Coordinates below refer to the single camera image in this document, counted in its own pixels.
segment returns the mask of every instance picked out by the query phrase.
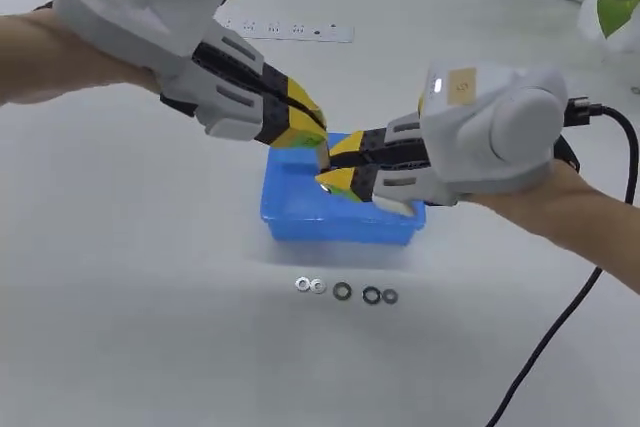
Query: silver washer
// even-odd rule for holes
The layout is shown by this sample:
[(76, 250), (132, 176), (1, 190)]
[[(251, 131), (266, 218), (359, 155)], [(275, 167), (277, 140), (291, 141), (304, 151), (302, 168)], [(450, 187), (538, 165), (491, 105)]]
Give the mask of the silver washer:
[(310, 288), (314, 294), (324, 294), (327, 290), (327, 284), (322, 279), (313, 279)]
[(306, 292), (311, 288), (311, 282), (306, 277), (300, 277), (296, 280), (295, 286), (300, 292)]

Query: white surface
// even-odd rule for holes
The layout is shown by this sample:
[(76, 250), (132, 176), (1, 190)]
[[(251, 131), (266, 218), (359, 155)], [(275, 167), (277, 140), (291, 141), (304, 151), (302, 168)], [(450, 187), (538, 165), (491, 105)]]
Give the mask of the white surface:
[(355, 36), (353, 27), (326, 22), (314, 26), (306, 25), (304, 22), (256, 20), (224, 15), (218, 15), (216, 19), (228, 29), (240, 33), (245, 39), (351, 43)]
[[(335, 129), (412, 111), (429, 59), (445, 57), (555, 63), (572, 94), (640, 118), (559, 0), (234, 9), (357, 29), (351, 45), (256, 44)], [(617, 128), (568, 136), (585, 176), (620, 194)], [(471, 206), (430, 210), (405, 250), (275, 245), (258, 217), (265, 149), (208, 138), (130, 88), (3, 108), (0, 146), (3, 427), (483, 426), (591, 270)], [(394, 287), (400, 301), (301, 294), (301, 275)], [(605, 278), (502, 425), (637, 426), (639, 319), (637, 296)]]

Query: label sticker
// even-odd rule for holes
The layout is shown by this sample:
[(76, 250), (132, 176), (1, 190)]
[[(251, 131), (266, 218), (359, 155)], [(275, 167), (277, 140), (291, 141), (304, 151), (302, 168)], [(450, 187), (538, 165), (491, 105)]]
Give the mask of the label sticker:
[(476, 101), (475, 67), (449, 72), (447, 103), (449, 105), (469, 105)]

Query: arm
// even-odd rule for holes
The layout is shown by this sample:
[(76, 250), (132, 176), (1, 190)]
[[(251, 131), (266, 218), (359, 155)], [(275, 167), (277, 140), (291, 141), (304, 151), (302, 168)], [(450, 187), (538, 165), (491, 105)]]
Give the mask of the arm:
[(0, 105), (118, 83), (158, 92), (153, 74), (86, 44), (51, 10), (0, 17)]
[(640, 294), (640, 210), (590, 187), (562, 162), (542, 186), (509, 195), (476, 195), (527, 231), (599, 265)]

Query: metal washer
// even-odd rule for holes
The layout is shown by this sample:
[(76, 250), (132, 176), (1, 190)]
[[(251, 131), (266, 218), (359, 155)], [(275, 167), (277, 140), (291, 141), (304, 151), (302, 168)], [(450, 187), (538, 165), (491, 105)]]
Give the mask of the metal washer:
[(306, 277), (300, 277), (296, 280), (295, 286), (300, 292), (307, 292), (311, 288), (311, 282)]
[(384, 289), (382, 291), (382, 300), (386, 304), (393, 305), (398, 302), (398, 292), (393, 289)]
[(324, 294), (327, 290), (327, 284), (322, 279), (313, 279), (309, 284), (309, 288), (314, 294)]
[(365, 287), (362, 291), (362, 300), (369, 305), (377, 305), (380, 303), (380, 300), (382, 300), (382, 293), (380, 292), (380, 289), (370, 285), (369, 287)]
[(351, 289), (351, 286), (346, 282), (338, 282), (333, 286), (333, 296), (338, 300), (349, 300), (352, 293), (353, 289)]

